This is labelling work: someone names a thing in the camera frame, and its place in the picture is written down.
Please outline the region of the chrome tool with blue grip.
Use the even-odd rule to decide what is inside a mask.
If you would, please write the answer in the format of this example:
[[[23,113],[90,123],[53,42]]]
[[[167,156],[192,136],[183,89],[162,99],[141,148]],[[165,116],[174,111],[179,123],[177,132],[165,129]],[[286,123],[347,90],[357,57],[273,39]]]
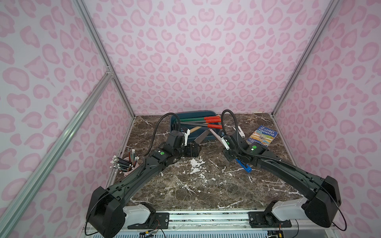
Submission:
[[[220,142],[220,136],[213,130],[213,129],[208,129],[208,130],[205,130],[201,135],[199,135],[195,140],[194,142],[198,145],[200,145],[208,136],[209,134],[212,134],[216,140],[221,144]],[[233,161],[235,160],[246,172],[250,173],[252,171],[252,168],[246,164],[244,164],[243,162],[241,162],[238,157],[236,156],[233,156],[231,154],[232,150],[229,149],[229,150],[226,150],[225,147],[224,147],[224,150],[223,150],[223,154],[224,156],[226,157],[226,159],[228,161]]]

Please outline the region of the black shovel with red grip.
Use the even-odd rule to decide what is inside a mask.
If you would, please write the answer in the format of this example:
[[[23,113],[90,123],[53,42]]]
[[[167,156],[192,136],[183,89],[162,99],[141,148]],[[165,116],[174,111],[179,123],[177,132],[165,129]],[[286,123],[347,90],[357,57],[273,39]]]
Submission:
[[[206,127],[206,128],[211,128],[211,129],[222,129],[222,125],[215,125],[215,124],[199,124],[199,123],[190,123],[190,122],[185,122],[182,123],[187,126],[195,126],[195,127]]]

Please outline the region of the green hoe with red grip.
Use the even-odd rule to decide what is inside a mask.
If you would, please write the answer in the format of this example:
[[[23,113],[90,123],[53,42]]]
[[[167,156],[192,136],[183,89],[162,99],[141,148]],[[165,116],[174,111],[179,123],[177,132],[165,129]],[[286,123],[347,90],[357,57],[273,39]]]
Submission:
[[[180,119],[181,122],[198,122],[198,121],[206,121],[207,123],[212,122],[221,122],[220,116],[211,116],[211,117],[198,117],[198,118],[184,118]]]

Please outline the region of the wooden handled small hoe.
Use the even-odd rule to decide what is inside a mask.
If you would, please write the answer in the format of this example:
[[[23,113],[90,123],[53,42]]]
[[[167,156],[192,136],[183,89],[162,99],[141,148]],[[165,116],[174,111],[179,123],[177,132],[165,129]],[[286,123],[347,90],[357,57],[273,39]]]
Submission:
[[[202,127],[194,127],[192,129],[190,129],[190,134],[192,134],[192,133],[194,133],[194,132],[196,132],[196,131],[198,131],[200,129],[202,129]]]

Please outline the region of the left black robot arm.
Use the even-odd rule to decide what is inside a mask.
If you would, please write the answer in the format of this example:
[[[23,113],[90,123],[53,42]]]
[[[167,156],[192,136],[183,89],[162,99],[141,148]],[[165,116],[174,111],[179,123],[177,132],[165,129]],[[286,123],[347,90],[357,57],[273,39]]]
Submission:
[[[166,142],[151,151],[145,163],[133,170],[121,182],[108,188],[98,187],[92,193],[86,214],[86,223],[100,235],[113,238],[124,226],[142,224],[148,229],[160,225],[155,220],[155,209],[142,203],[128,206],[130,199],[148,181],[182,157],[197,157],[203,138],[187,142],[182,132],[172,131]]]

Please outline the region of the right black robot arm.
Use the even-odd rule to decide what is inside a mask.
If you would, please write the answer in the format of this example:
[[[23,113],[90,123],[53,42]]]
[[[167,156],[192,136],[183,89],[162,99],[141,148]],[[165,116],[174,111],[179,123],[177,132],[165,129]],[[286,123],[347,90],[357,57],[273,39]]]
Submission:
[[[228,161],[237,160],[251,164],[277,176],[294,189],[302,198],[290,201],[272,201],[265,211],[251,218],[251,226],[279,227],[290,220],[310,220],[316,225],[329,228],[341,205],[338,182],[331,176],[322,178],[300,169],[276,156],[267,147],[252,145],[240,136],[222,138],[223,154]]]

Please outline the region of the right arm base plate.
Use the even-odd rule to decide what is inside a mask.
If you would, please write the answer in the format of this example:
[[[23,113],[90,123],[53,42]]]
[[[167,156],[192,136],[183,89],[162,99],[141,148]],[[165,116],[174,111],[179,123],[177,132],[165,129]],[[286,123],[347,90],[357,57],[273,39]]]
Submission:
[[[262,211],[252,211],[248,213],[249,225],[251,228],[291,228],[290,220],[280,221],[272,213],[272,208],[277,200],[272,201],[267,208]]]

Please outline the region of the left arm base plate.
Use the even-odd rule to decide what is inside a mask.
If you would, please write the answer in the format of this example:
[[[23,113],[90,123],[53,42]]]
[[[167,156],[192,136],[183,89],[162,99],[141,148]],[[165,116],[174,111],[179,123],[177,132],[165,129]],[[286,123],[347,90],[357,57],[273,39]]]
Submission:
[[[170,214],[157,212],[145,202],[136,206],[126,206],[123,211],[126,214],[125,227],[129,230],[167,229],[169,226]]]

